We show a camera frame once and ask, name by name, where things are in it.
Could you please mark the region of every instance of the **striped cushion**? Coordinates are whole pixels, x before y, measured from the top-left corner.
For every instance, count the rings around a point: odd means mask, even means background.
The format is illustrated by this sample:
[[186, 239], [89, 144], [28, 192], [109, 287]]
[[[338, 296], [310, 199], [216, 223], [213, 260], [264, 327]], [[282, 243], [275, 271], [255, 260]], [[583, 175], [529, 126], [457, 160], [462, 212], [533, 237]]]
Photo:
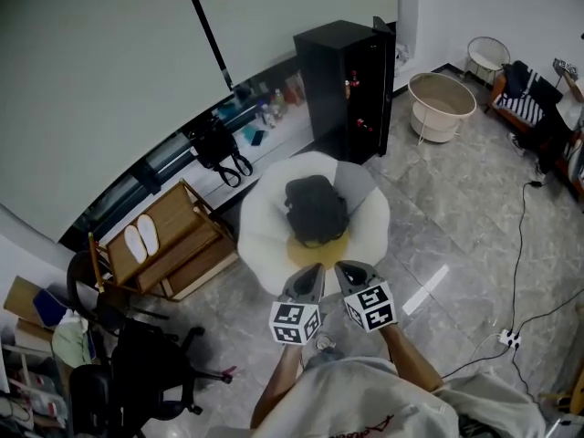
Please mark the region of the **striped cushion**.
[[518, 99], [509, 98], [505, 93], [500, 94], [495, 99], [495, 106], [508, 111], [511, 115], [518, 117], [530, 127], [533, 127], [544, 116], [542, 109], [529, 95]]

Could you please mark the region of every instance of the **white slippers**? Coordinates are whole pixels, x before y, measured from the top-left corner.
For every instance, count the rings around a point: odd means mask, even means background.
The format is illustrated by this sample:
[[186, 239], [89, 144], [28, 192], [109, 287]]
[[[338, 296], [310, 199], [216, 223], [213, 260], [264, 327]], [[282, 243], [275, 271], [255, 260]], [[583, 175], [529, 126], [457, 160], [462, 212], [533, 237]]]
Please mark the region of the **white slippers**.
[[126, 227], [126, 230], [124, 230], [124, 240], [138, 263], [142, 264], [146, 261], [148, 253], [146, 253], [146, 248], [142, 243], [140, 233], [136, 227], [133, 225], [128, 225], [128, 227]]
[[146, 261], [148, 255], [154, 255], [159, 248], [154, 221], [147, 214], [138, 217], [138, 228], [128, 225], [124, 230], [124, 240], [138, 263]]
[[142, 241], [146, 245], [148, 255], [152, 256], [158, 251], [158, 236], [156, 235], [156, 226], [154, 221], [147, 214], [142, 214], [138, 218], [138, 232], [142, 236]]

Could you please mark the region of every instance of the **chair armrest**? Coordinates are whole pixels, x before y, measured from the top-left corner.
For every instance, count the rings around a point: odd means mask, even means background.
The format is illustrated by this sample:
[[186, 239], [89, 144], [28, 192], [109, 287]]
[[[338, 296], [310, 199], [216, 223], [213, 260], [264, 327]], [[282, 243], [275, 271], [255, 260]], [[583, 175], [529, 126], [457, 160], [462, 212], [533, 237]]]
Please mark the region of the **chair armrest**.
[[503, 94], [503, 91], [505, 90], [505, 84], [507, 84], [507, 78], [505, 77], [505, 73], [501, 73], [498, 77], [496, 77], [495, 84], [493, 85], [493, 90], [491, 91], [491, 97], [489, 99], [490, 105], [493, 105], [495, 103], [495, 99], [500, 94]]

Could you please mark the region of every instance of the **black office chair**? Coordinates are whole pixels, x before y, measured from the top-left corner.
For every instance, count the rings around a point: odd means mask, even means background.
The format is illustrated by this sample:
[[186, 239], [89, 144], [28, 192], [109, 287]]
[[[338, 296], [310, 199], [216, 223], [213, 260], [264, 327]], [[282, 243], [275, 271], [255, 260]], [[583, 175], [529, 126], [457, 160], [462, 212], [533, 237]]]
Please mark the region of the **black office chair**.
[[[108, 262], [99, 256], [99, 271], [102, 275], [111, 273]], [[130, 292], [107, 285], [104, 292], [98, 295], [98, 304], [93, 310], [86, 308], [78, 294], [77, 284], [81, 283], [97, 291], [96, 278], [91, 263], [89, 250], [81, 251], [73, 256], [67, 269], [67, 292], [72, 308], [83, 318], [101, 325], [108, 332], [120, 329], [130, 311], [142, 313], [157, 319], [169, 319], [164, 315], [130, 305]]]
[[[149, 419], [171, 420], [184, 409], [200, 414], [203, 409], [193, 397], [195, 380], [232, 381], [230, 375], [198, 371], [191, 365], [186, 352], [193, 338], [203, 334], [203, 328], [192, 328], [179, 347], [160, 328], [127, 319], [109, 368], [86, 365], [71, 374], [74, 433], [98, 434], [99, 428], [105, 436], [142, 436], [140, 429]], [[164, 392], [177, 386], [182, 386], [181, 399], [165, 401]]]

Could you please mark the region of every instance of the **black backpack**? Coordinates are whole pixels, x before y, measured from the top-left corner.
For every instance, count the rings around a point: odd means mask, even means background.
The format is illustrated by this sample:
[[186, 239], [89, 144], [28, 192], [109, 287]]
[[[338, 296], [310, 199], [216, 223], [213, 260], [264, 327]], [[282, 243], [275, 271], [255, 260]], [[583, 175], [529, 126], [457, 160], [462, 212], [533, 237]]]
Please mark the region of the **black backpack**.
[[230, 187], [238, 187], [241, 183], [241, 177], [233, 169], [221, 165], [221, 161], [229, 156], [242, 175], [248, 177], [254, 172], [252, 164], [239, 153], [233, 135], [214, 115], [187, 123], [182, 127], [182, 133], [197, 151], [197, 161], [204, 168], [219, 172], [223, 181]]
[[347, 203], [323, 175], [288, 182], [286, 198], [288, 222], [304, 246], [337, 240], [349, 225]]

